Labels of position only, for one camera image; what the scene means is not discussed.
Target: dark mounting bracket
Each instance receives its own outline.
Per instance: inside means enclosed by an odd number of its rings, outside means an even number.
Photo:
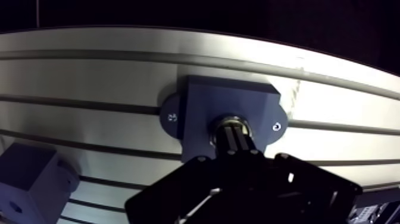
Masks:
[[[181,140],[184,163],[199,155],[215,158],[210,125],[224,116],[244,119],[255,146],[264,152],[288,126],[279,99],[279,92],[269,84],[188,76],[183,92],[163,103],[160,122],[170,136]]]

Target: black plastic part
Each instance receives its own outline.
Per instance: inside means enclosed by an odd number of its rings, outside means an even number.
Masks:
[[[346,223],[360,186],[288,154],[265,158],[239,127],[215,131],[216,159],[191,159],[128,200],[130,223]]]
[[[208,196],[210,162],[193,158],[125,203],[130,223],[174,223]]]

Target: screw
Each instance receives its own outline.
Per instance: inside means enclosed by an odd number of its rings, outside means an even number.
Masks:
[[[286,153],[281,153],[280,156],[284,159],[289,158],[289,155],[287,155]]]
[[[169,122],[176,122],[178,120],[178,116],[176,113],[168,114],[168,121]]]
[[[277,132],[281,128],[282,128],[282,125],[279,122],[276,122],[275,125],[272,126],[272,130],[274,130],[274,132]]]
[[[199,156],[199,157],[197,157],[197,160],[199,160],[200,162],[204,162],[205,161],[205,157],[204,156]]]

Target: screw hole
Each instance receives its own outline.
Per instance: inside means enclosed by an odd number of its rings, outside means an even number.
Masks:
[[[15,212],[22,213],[22,209],[16,203],[10,201],[10,206],[12,209],[14,209]]]

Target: horizontal groove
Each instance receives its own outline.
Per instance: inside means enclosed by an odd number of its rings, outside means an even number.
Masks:
[[[137,183],[109,181],[109,180],[105,180],[105,179],[92,178],[92,177],[88,177],[88,176],[80,176],[79,179],[81,181],[85,181],[85,182],[97,183],[97,184],[107,185],[107,186],[116,186],[119,188],[127,188],[127,189],[143,190],[147,187],[147,185],[142,185],[142,184],[137,184]]]
[[[390,182],[390,183],[381,183],[381,184],[376,184],[376,185],[367,185],[367,186],[363,187],[363,190],[372,191],[374,189],[399,188],[399,186],[400,186],[400,181],[397,181],[397,182]]]
[[[307,160],[315,166],[373,166],[400,164],[400,160]]]
[[[0,94],[0,101],[20,102],[25,104],[51,105],[58,107],[83,108],[89,110],[147,114],[156,116],[160,115],[159,107],[148,107],[148,106],[130,105],[130,104],[115,104],[115,103],[95,102],[95,101],[81,101],[74,99],[26,97],[18,95]],[[400,130],[396,129],[385,129],[379,127],[367,127],[367,126],[356,126],[356,125],[342,125],[342,124],[324,123],[324,122],[311,122],[306,120],[290,120],[288,126],[296,128],[304,128],[304,129],[334,130],[339,132],[354,132],[354,133],[369,133],[376,135],[400,136]]]
[[[181,154],[175,154],[175,153],[161,153],[161,152],[144,151],[144,150],[133,150],[133,149],[131,150],[128,148],[120,148],[120,147],[109,147],[105,145],[95,145],[95,144],[67,141],[62,139],[48,138],[37,135],[30,135],[4,129],[0,129],[0,135],[10,136],[14,138],[21,138],[36,142],[43,142],[53,145],[81,148],[83,150],[91,150],[102,153],[113,153],[120,155],[130,155],[137,157],[157,158],[157,159],[175,160],[175,161],[180,161],[181,158]],[[312,163],[316,166],[371,166],[371,165],[399,164],[400,160],[335,160],[335,161],[309,160],[307,162]]]
[[[51,105],[58,107],[73,107],[89,110],[104,110],[113,112],[159,115],[159,107],[148,107],[131,104],[115,104],[109,102],[83,101],[75,99],[57,99],[47,97],[28,97],[19,95],[0,94],[0,101],[20,102],[25,104]]]
[[[351,89],[390,99],[400,100],[400,94],[383,88],[370,86],[336,77],[311,73],[298,69],[272,66],[269,64],[227,58],[209,57],[192,54],[175,54],[163,52],[113,51],[113,50],[28,50],[0,52],[0,60],[32,60],[32,59],[87,59],[87,60],[122,60],[149,61],[155,63],[185,64],[191,66],[213,67],[251,73],[267,74],[304,80],[330,86]]]
[[[400,136],[400,130],[396,129],[385,129],[380,127],[366,127],[366,126],[356,126],[356,125],[342,125],[342,124],[324,123],[324,122],[311,122],[306,120],[290,120],[288,127],[316,129],[316,130],[334,130],[338,132],[354,132],[354,133],[366,133],[375,135]]]
[[[60,216],[60,219],[64,219],[64,220],[67,220],[67,221],[70,221],[70,222],[75,222],[75,223],[80,223],[80,224],[95,224],[95,223],[92,223],[92,222],[82,221],[82,220],[79,220],[79,219],[73,219],[73,218],[70,218],[70,217],[67,217],[67,216]]]
[[[88,144],[82,142],[74,142],[62,139],[55,139],[55,138],[48,138],[43,136],[37,135],[30,135],[20,132],[13,132],[10,130],[0,129],[0,135],[27,139],[36,142],[43,142],[47,144],[53,145],[62,145],[66,147],[72,148],[81,148],[83,150],[91,150],[97,151],[101,153],[113,153],[113,154],[120,154],[120,155],[130,155],[130,156],[137,156],[137,157],[147,157],[147,158],[157,158],[157,159],[164,159],[164,160],[176,160],[180,161],[181,154],[175,153],[162,153],[162,152],[154,152],[154,151],[144,151],[144,150],[135,150],[129,148],[120,148],[120,147],[111,147],[106,145],[96,145],[96,144]]]
[[[88,206],[88,207],[92,207],[95,209],[103,209],[103,210],[107,210],[107,211],[114,211],[114,212],[119,212],[119,213],[125,213],[125,209],[121,209],[121,208],[117,208],[117,207],[111,207],[111,206],[104,206],[102,204],[94,204],[94,203],[90,203],[87,201],[79,201],[79,200],[75,200],[75,199],[68,199],[69,203],[73,203],[73,204],[78,204],[80,206]]]

